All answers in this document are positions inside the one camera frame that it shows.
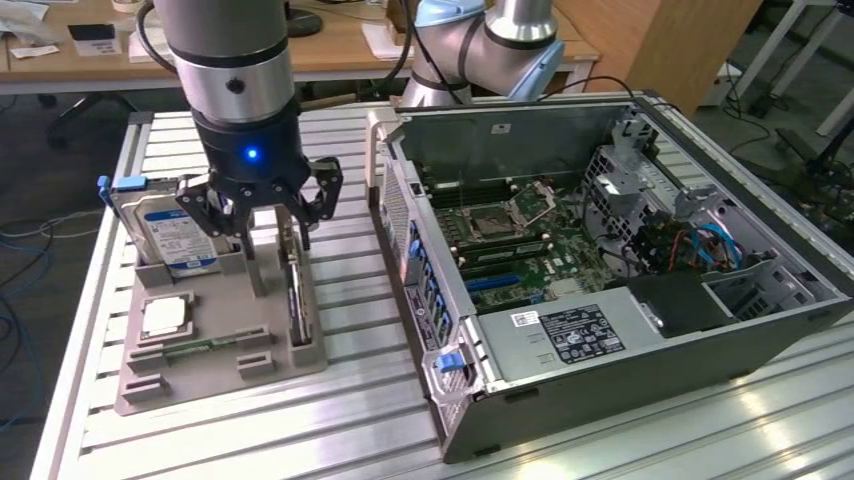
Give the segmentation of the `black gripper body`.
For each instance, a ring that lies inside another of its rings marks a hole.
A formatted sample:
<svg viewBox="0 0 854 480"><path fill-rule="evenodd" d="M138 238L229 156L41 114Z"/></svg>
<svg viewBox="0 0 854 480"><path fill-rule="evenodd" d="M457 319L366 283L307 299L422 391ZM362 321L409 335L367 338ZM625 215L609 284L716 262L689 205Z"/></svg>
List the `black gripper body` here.
<svg viewBox="0 0 854 480"><path fill-rule="evenodd" d="M301 189L311 169L302 150L299 104L245 123L215 121L193 112L215 191L251 206L306 204Z"/></svg>

